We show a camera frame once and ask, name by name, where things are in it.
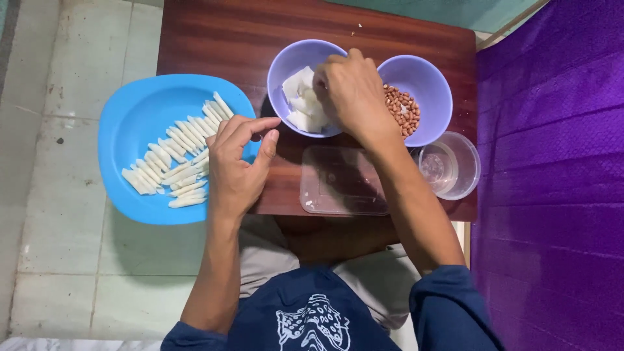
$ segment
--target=white graphic print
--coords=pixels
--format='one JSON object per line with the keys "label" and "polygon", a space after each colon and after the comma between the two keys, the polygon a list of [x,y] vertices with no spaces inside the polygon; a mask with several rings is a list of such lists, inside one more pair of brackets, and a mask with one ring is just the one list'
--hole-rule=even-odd
{"label": "white graphic print", "polygon": [[295,313],[276,311],[275,315],[280,351],[287,341],[299,338],[301,347],[307,347],[308,351],[349,350],[349,320],[332,308],[324,294],[312,295],[306,307]]}

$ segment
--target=navy blue shirt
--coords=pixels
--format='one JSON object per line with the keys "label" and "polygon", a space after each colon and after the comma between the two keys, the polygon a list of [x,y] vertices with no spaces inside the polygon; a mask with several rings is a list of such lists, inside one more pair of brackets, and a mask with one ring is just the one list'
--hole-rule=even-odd
{"label": "navy blue shirt", "polygon": [[[409,295],[419,350],[502,350],[483,299],[461,265],[442,266]],[[400,350],[364,302],[329,269],[273,277],[239,305],[228,335],[178,322],[161,350]]]}

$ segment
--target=purple cloth backdrop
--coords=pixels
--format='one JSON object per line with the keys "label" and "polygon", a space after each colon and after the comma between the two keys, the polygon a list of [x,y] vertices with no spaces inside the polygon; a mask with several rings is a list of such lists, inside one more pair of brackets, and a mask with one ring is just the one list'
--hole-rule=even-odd
{"label": "purple cloth backdrop", "polygon": [[509,350],[624,350],[624,1],[551,0],[477,54],[471,269]]}

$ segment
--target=hand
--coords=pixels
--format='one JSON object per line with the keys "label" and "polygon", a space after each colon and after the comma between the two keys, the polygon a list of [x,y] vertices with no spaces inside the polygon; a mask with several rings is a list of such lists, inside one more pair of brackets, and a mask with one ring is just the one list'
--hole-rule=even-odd
{"label": "hand", "polygon": [[400,129],[384,103],[375,62],[358,49],[347,57],[330,55],[314,73],[314,91],[326,114],[364,147],[370,142],[401,140]]}
{"label": "hand", "polygon": [[[242,219],[265,186],[269,163],[275,156],[280,133],[277,117],[252,119],[239,115],[219,124],[217,134],[206,139],[210,149],[210,211]],[[253,164],[241,159],[244,146],[258,133],[271,129],[262,139]]]}

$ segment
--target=round plastic container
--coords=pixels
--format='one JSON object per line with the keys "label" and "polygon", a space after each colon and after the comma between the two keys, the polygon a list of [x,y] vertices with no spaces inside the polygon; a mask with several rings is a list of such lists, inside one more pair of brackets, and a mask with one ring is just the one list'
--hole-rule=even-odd
{"label": "round plastic container", "polygon": [[336,126],[323,128],[320,133],[308,133],[297,129],[286,119],[291,109],[288,101],[286,101],[284,92],[281,90],[281,85],[290,76],[306,66],[309,66],[312,70],[316,69],[316,65],[325,62],[327,57],[332,54],[347,56],[347,52],[335,44],[318,39],[306,39],[286,46],[275,56],[269,68],[266,87],[273,110],[275,110],[275,113],[284,124],[304,136],[315,138],[333,137],[342,133],[342,131]]}
{"label": "round plastic container", "polygon": [[451,121],[453,99],[449,83],[431,62],[417,56],[400,55],[377,68],[384,84],[408,92],[421,109],[418,129],[407,139],[408,147],[430,144],[439,138]]}
{"label": "round plastic container", "polygon": [[436,196],[445,200],[468,196],[481,175],[477,149],[456,132],[443,133],[414,155],[414,161]]}

